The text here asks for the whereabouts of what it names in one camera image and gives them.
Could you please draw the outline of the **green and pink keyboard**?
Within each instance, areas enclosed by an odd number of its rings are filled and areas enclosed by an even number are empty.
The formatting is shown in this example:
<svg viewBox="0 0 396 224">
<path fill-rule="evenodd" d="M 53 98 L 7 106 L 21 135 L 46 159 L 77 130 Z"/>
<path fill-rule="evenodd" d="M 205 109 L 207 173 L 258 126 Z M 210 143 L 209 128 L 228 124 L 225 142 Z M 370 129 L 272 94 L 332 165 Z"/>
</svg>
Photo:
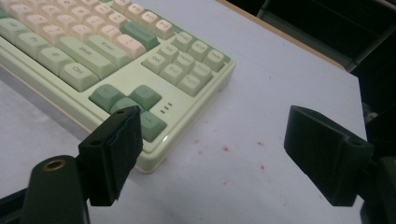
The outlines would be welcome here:
<svg viewBox="0 0 396 224">
<path fill-rule="evenodd" d="M 227 86 L 227 54 L 132 0 L 0 0 L 0 67 L 93 131 L 141 109 L 151 173 Z"/>
</svg>

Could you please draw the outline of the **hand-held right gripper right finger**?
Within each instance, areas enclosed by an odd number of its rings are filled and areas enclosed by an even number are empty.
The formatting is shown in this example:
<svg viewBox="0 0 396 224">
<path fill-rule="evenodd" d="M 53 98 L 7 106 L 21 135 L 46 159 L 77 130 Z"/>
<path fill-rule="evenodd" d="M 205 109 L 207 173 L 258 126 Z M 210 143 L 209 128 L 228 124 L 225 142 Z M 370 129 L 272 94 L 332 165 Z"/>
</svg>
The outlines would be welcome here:
<svg viewBox="0 0 396 224">
<path fill-rule="evenodd" d="M 333 206 L 351 206 L 374 147 L 319 112 L 290 108 L 284 148 Z"/>
</svg>

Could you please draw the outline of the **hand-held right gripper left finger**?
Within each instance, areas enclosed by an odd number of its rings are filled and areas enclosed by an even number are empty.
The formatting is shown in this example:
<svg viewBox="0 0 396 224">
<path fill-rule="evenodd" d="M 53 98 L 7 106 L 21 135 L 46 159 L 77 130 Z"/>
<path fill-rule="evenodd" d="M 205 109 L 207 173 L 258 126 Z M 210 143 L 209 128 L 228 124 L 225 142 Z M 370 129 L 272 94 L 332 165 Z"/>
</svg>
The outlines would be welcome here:
<svg viewBox="0 0 396 224">
<path fill-rule="evenodd" d="M 114 112 L 78 145 L 78 169 L 86 199 L 93 206 L 111 206 L 143 150 L 141 109 Z"/>
</svg>

